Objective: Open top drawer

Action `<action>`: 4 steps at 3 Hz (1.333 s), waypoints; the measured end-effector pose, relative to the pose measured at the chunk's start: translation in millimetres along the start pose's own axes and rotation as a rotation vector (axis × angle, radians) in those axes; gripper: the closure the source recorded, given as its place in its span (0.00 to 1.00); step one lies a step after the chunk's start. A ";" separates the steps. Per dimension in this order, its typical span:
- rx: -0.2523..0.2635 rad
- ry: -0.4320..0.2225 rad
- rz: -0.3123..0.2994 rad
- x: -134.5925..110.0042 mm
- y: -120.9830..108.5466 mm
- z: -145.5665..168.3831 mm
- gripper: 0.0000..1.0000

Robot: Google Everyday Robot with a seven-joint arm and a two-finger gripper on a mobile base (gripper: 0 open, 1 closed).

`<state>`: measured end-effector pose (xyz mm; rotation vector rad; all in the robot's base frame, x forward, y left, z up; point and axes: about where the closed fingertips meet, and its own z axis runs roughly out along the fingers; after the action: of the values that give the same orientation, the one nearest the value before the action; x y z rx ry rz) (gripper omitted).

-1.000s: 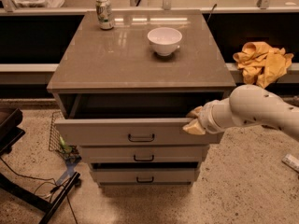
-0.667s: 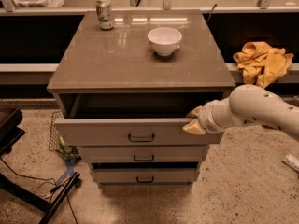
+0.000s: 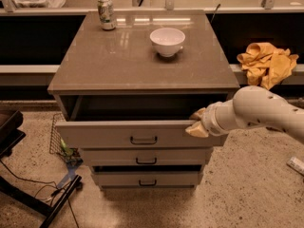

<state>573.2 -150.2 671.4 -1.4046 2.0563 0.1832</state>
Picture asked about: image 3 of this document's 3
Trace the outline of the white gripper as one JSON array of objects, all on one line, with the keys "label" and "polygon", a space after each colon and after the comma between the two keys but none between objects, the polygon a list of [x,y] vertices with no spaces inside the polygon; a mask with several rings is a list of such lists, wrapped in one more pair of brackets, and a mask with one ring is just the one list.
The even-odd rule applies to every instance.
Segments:
[{"label": "white gripper", "polygon": [[213,136],[222,136],[227,135],[228,131],[223,129],[216,118],[216,110],[222,105],[222,102],[217,102],[214,104],[208,105],[206,108],[203,107],[191,116],[191,120],[200,120],[201,122],[195,122],[185,129],[185,131],[193,136],[198,138],[207,138],[209,134]]}]

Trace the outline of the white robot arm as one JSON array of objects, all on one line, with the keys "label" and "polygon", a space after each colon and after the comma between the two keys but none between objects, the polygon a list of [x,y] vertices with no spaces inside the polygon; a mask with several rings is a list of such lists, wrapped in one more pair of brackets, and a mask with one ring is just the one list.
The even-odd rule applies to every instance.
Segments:
[{"label": "white robot arm", "polygon": [[271,127],[304,143],[304,110],[259,86],[246,86],[226,102],[217,102],[191,115],[185,131],[193,137],[221,136],[235,129]]}]

